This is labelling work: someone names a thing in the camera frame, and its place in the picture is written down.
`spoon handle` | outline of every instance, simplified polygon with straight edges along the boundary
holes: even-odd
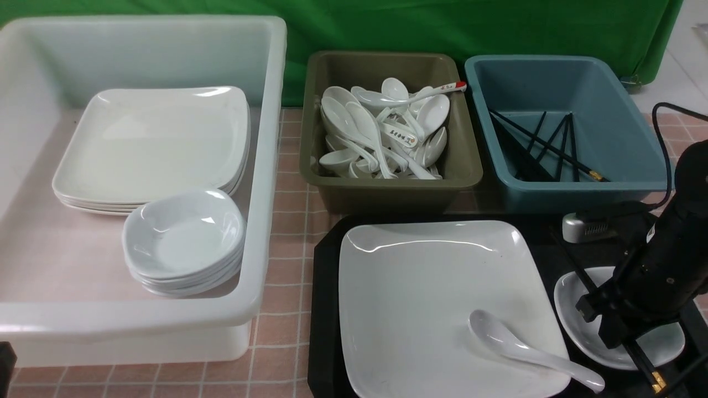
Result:
[[[435,87],[434,89],[430,91],[426,91],[425,93],[417,93],[414,97],[410,98],[408,100],[408,103],[413,103],[416,101],[419,101],[423,98],[427,97],[432,97],[432,96],[437,96],[438,94],[444,94],[444,93],[451,93],[453,91],[465,91],[467,90],[467,83],[463,81],[457,81],[455,83],[449,83],[445,84],[440,87]]]
[[[587,388],[593,390],[596,394],[602,392],[605,389],[605,380],[602,376],[586,368],[585,366],[578,365],[575,362],[555,356],[549,353],[535,350],[530,348],[528,356],[523,358],[514,358],[516,360],[523,360],[529,363],[535,363],[537,365],[545,366],[546,368],[551,368],[558,370],[561,373],[565,373],[580,383],[585,385]]]

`stack of bowls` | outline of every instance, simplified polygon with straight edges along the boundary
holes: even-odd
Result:
[[[145,290],[185,297],[241,270],[246,222],[224,191],[201,190],[147,203],[125,220],[123,251]]]

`white ceramic spoon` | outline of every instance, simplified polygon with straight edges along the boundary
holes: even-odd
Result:
[[[425,87],[423,87],[419,92],[413,94],[411,97],[417,96],[417,95],[419,95],[419,94],[428,93],[428,92],[430,92],[431,90],[433,90],[433,87],[431,87],[431,86],[425,86]],[[423,107],[423,105],[425,105],[426,102],[428,102],[429,100],[430,100],[430,97],[423,98],[423,99],[421,99],[420,101],[416,101],[416,102],[412,103],[411,105],[409,105],[409,106],[408,106],[408,109],[411,111],[411,113],[413,113],[413,116],[418,116],[418,112],[420,112],[420,110],[421,110],[421,108]]]
[[[349,163],[349,177],[351,178],[371,178],[371,174],[354,166],[354,163]]]
[[[327,87],[327,89],[322,93],[322,98],[325,97],[334,98],[337,102],[342,104],[342,106],[346,105],[347,102],[359,102],[359,100],[356,99],[356,97],[354,97],[349,90],[340,86]]]
[[[346,105],[346,110],[354,118],[354,123],[356,124],[357,130],[364,137],[368,138],[369,141],[373,143],[374,155],[379,160],[379,167],[381,168],[381,174],[384,178],[393,179],[397,178],[386,161],[386,156],[384,155],[384,145],[381,141],[381,132],[379,131],[379,126],[376,123],[373,115],[366,110],[361,104],[356,102],[350,102]]]
[[[453,91],[464,91],[466,89],[467,83],[463,81],[458,81],[455,83],[450,83],[444,86],[437,87],[428,92],[418,93],[415,96],[405,100],[396,100],[381,93],[377,93],[376,91],[368,91],[358,86],[352,87],[351,92],[352,94],[354,94],[354,97],[356,97],[359,102],[361,102],[362,105],[368,108],[383,109],[387,106],[392,108],[398,106],[407,106],[408,104],[414,103],[423,98],[431,97],[438,94],[450,93]]]
[[[371,155],[369,152],[366,151],[366,149],[360,147],[359,145],[356,145],[355,143],[348,141],[344,138],[337,137],[336,135],[328,136],[331,137],[331,140],[334,142],[339,143],[340,145],[344,146],[348,150],[351,150],[355,152],[358,156],[364,158],[361,159],[360,161],[356,162],[356,166],[363,172],[365,173],[374,173],[379,170],[379,161],[376,160],[376,158]]]
[[[469,315],[469,328],[487,348],[500,356],[558,370],[578,380],[596,394],[605,389],[605,380],[599,374],[567,359],[527,346],[487,311],[473,311]]]
[[[371,115],[371,112],[369,112],[368,109],[364,108],[361,106],[359,103],[354,103],[356,106],[359,108],[365,110],[368,115]],[[346,107],[342,106],[339,102],[337,102],[334,98],[332,97],[324,97],[322,98],[322,110],[324,111],[325,118],[329,119],[329,121],[332,123],[332,125],[335,127],[334,130],[334,135],[340,135],[344,141],[349,140],[351,141],[350,143],[355,143],[355,144],[360,144],[363,145],[364,147],[370,148],[372,150],[376,150],[375,143],[372,142],[372,140],[369,137],[364,136],[359,129],[357,128],[356,123],[354,123],[354,118],[352,114],[346,109]],[[363,152],[359,151],[357,148],[350,147],[351,149],[354,149],[359,153],[364,159],[368,160],[370,163],[370,170],[373,173],[375,170],[378,170],[378,167],[381,166],[380,162],[376,168],[372,168],[373,166],[371,164],[371,159],[375,159],[371,154],[366,152],[365,150],[362,149]],[[388,148],[383,148],[384,155],[391,157],[401,168],[401,170],[405,170],[406,167],[408,167],[408,162],[401,158],[400,156],[396,155],[395,152]]]
[[[428,170],[425,170],[420,164],[417,164],[415,160],[413,160],[407,153],[406,151],[401,148],[400,145],[398,145],[396,142],[391,143],[391,147],[394,149],[394,151],[401,155],[405,160],[408,161],[408,169],[418,177],[420,180],[435,180],[435,176],[430,174]]]
[[[408,89],[402,81],[395,77],[389,77],[381,84],[381,94],[393,98],[394,100],[405,101],[410,98]],[[394,109],[399,114],[408,126],[416,133],[419,140],[423,139],[423,128],[416,122],[416,117],[411,114],[407,106],[399,106]]]
[[[428,171],[430,174],[432,174],[435,179],[442,180],[443,176],[440,175],[440,172],[438,171],[438,167],[436,165],[432,165],[428,168]]]
[[[447,96],[438,94],[432,97],[418,112],[416,118],[423,128],[423,141],[427,140],[431,134],[437,131],[447,120],[450,113],[450,99]]]
[[[347,176],[349,165],[353,164],[359,155],[351,149],[329,152],[319,158],[319,163],[325,169],[334,172],[340,177]]]
[[[323,97],[322,111],[324,112],[325,119],[332,124],[334,131],[331,131],[330,134],[332,134],[335,140],[339,141],[340,144],[347,148],[356,151],[362,158],[366,159],[369,164],[368,171],[370,173],[378,170],[379,163],[376,158],[357,145],[361,144],[365,147],[372,146],[369,139],[359,133],[352,115],[346,108],[332,97]]]
[[[344,144],[340,143],[339,141],[336,141],[332,134],[327,134],[324,136],[324,143],[327,145],[327,149],[329,149],[330,152],[347,149]]]
[[[423,153],[423,167],[432,167],[443,154],[447,145],[447,129],[441,127],[428,141],[426,141],[425,151]]]

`black tray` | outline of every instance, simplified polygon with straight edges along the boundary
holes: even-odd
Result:
[[[553,289],[558,279],[573,271],[571,264],[553,242],[549,227],[560,230],[560,215],[437,215],[437,216],[391,216],[356,217],[341,220],[320,241],[314,250],[314,274],[312,286],[312,320],[310,329],[309,367],[307,382],[315,398],[356,398],[344,366],[339,329],[338,274],[339,251],[344,235],[350,229],[364,224],[393,224],[407,222],[444,222],[459,220],[500,220],[516,227],[524,236],[537,264],[547,294],[553,304]],[[624,249],[615,240],[588,244],[569,245],[571,253],[585,268],[614,266]],[[708,326],[700,311],[691,302],[681,312],[681,326],[686,335],[686,347],[674,361],[659,370],[667,383],[695,358],[708,352]],[[556,398],[583,397],[651,397],[653,390],[639,372],[606,368],[585,356],[571,341],[563,328],[563,337],[570,359],[600,373],[605,378],[606,388],[602,394],[593,394],[587,387],[572,380]],[[686,383],[672,398],[708,397],[708,368],[703,366],[693,372]]]

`white bowl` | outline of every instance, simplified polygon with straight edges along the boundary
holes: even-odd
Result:
[[[597,267],[586,269],[586,272],[599,286],[612,277],[614,269],[615,267]],[[588,290],[574,272],[558,279],[553,299],[563,329],[580,351],[595,362],[613,369],[636,370],[634,362],[623,347],[610,350],[600,339],[598,331],[602,316],[587,323],[575,308],[580,297],[587,293]],[[662,366],[678,357],[686,344],[686,338],[681,326],[674,323],[660,326],[639,337],[636,342],[654,366]]]
[[[122,242],[128,266],[152,280],[204,272],[243,244],[246,223],[223,191],[192,191],[130,213]]]

